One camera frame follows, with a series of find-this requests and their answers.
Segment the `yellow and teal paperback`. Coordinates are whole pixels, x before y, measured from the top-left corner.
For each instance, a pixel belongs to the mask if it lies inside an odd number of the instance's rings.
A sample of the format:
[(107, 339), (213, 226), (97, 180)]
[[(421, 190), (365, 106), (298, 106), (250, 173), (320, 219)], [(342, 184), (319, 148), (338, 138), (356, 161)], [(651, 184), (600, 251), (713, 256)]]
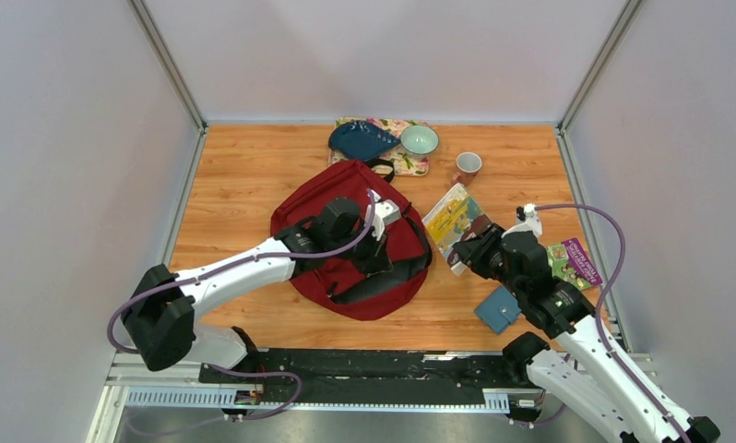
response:
[(465, 186), (455, 183), (422, 218), (427, 233), (447, 266), (456, 275), (467, 267), (461, 262), (454, 244), (482, 234), (492, 220)]

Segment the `red student backpack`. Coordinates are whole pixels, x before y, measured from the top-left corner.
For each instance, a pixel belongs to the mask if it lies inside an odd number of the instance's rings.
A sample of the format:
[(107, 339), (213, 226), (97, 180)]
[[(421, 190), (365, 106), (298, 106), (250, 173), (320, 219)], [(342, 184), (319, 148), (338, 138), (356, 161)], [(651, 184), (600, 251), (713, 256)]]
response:
[(433, 259), (421, 216), (371, 162), (338, 162), (298, 187), (273, 212), (270, 232), (294, 252), (337, 249), (362, 230), (368, 190), (398, 204), (401, 218), (385, 230), (394, 268), (364, 276), (343, 258), (296, 260), (291, 284), (299, 294), (345, 317), (377, 320), (420, 290)]

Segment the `purple treehouse book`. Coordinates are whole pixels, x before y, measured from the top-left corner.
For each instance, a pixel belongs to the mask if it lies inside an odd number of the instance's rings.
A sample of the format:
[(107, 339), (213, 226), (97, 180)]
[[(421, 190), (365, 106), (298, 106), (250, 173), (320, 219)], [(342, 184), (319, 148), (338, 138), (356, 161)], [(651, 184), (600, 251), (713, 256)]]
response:
[(554, 277), (571, 283), (578, 290), (603, 284), (603, 279), (578, 239), (571, 238), (548, 245), (546, 251)]

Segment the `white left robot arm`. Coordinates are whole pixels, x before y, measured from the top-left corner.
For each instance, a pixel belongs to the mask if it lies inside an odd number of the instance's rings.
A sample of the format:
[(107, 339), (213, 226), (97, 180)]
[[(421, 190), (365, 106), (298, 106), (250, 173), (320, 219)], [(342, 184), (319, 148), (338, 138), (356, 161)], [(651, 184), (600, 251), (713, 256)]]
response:
[(164, 264), (147, 269), (110, 322), (123, 324), (133, 353), (149, 371), (184, 360), (213, 362), (235, 382), (248, 382), (259, 360), (245, 339), (233, 329), (202, 325), (200, 319), (245, 293), (322, 269), (330, 258), (347, 259), (367, 276), (390, 269), (386, 231), (400, 217), (399, 206), (374, 191), (368, 193), (366, 208), (335, 198), (319, 214), (240, 254), (178, 272)]

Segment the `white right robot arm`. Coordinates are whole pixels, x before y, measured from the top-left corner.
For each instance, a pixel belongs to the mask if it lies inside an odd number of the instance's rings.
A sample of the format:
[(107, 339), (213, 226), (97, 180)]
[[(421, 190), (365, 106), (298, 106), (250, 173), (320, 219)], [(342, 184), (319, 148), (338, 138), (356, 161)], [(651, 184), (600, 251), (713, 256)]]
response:
[(553, 274), (533, 231), (506, 233), (493, 224), (454, 249), (473, 273), (500, 282), (543, 333), (524, 333), (505, 346), (503, 373), (509, 383), (545, 389), (609, 442), (720, 438), (709, 417), (688, 413), (617, 345), (594, 305)]

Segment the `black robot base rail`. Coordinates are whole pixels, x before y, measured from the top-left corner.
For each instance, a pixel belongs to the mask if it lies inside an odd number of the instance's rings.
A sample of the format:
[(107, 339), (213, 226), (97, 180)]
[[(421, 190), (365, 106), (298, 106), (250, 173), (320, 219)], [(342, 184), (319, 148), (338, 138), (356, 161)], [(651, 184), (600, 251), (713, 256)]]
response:
[(198, 380), (244, 383), (258, 390), (262, 406), (295, 397), (300, 406), (436, 408), (538, 419), (543, 391), (510, 369), (499, 352), (270, 348), (250, 353), (233, 377), (203, 364)]

